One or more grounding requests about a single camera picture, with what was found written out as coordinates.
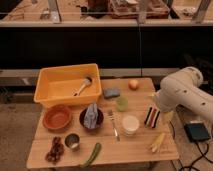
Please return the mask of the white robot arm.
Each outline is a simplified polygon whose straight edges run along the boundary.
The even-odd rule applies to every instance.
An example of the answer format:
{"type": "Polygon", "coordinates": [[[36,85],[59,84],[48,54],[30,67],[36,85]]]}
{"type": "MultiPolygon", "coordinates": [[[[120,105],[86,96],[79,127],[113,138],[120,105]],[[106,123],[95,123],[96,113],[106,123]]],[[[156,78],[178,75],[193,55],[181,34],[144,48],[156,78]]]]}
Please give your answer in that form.
{"type": "Polygon", "coordinates": [[[213,123],[213,95],[201,90],[203,75],[195,67],[186,67],[167,75],[154,94],[154,101],[162,112],[170,112],[182,105],[213,123]]]}

